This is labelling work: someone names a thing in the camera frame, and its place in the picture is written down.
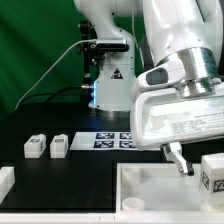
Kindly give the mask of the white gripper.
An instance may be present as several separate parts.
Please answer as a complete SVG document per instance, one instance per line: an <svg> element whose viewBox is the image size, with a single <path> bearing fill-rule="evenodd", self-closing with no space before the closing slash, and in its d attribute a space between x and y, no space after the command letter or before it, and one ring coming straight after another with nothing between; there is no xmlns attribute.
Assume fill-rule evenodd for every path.
<svg viewBox="0 0 224 224"><path fill-rule="evenodd" d="M130 129L138 149L162 146L166 160L177 165L182 177L193 176L180 143L224 137L224 83L215 86L214 95L193 99L182 99L174 88L142 93L133 104Z"/></svg>

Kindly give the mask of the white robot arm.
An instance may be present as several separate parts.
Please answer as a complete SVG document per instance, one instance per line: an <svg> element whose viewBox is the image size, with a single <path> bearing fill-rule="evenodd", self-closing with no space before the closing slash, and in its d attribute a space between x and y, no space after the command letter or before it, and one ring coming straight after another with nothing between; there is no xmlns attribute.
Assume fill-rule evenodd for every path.
<svg viewBox="0 0 224 224"><path fill-rule="evenodd" d="M96 32L90 54L100 74L90 108L127 116L140 150L159 148L183 175L186 143L224 136L224 81L217 66L223 41L219 0L74 0ZM144 19L144 49L152 68L134 71L134 38L115 17Z"/></svg>

